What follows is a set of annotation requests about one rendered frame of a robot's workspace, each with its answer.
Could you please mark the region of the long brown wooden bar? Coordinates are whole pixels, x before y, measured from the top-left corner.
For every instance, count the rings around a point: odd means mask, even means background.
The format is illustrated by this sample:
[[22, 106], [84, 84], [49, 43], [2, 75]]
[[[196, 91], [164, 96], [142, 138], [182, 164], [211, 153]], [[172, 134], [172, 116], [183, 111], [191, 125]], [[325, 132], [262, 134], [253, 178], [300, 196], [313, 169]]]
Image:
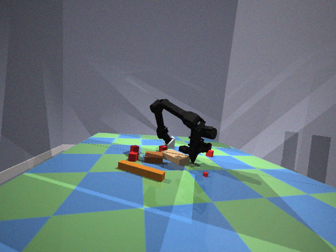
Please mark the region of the long brown wooden bar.
[[165, 179], [165, 171], [154, 169], [152, 167], [144, 166], [126, 160], [119, 161], [118, 168], [160, 182], [162, 182]]

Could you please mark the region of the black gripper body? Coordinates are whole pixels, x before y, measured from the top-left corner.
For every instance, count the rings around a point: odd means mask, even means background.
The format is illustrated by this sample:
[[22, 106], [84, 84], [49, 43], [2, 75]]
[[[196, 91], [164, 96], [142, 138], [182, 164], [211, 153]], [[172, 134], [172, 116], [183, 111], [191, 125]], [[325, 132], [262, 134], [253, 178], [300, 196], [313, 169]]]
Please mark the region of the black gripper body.
[[188, 146], [190, 147], [183, 145], [183, 146], [180, 146], [178, 150], [184, 154], [191, 154], [191, 153], [195, 153], [196, 151], [197, 152], [200, 151], [195, 146], [195, 143], [196, 141], [202, 140], [203, 138], [201, 138], [200, 136], [197, 137], [197, 136], [192, 136], [192, 135], [189, 136], [188, 138], [190, 139], [190, 143], [188, 144]]

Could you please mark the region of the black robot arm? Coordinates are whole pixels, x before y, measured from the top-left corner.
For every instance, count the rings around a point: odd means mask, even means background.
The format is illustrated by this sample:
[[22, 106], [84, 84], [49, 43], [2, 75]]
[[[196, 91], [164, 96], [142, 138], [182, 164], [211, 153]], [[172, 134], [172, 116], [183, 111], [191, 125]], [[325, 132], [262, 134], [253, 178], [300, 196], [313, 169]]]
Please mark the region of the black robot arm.
[[[168, 129], [164, 126], [162, 111], [163, 109], [167, 110], [171, 114], [180, 118], [188, 128], [191, 129], [192, 136], [201, 136], [204, 138], [214, 140], [217, 135], [217, 129], [212, 126], [205, 126], [205, 121], [198, 114], [192, 111], [185, 111], [180, 107], [169, 102], [167, 99], [156, 100], [150, 105], [150, 110], [155, 114], [157, 122], [157, 137], [163, 139], [166, 144], [168, 144], [173, 138], [171, 138], [167, 133]], [[200, 124], [198, 124], [200, 122]], [[202, 153], [207, 153], [212, 148], [211, 143], [205, 143], [204, 139], [201, 141], [196, 141], [195, 146]]]

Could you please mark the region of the brown square block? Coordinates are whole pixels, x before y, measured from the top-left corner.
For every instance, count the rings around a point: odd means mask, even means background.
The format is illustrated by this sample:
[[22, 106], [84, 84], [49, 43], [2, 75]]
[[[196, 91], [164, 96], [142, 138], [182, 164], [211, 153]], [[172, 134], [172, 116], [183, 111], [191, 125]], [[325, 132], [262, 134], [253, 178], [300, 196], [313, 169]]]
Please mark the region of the brown square block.
[[146, 151], [144, 157], [145, 163], [163, 163], [162, 152]]

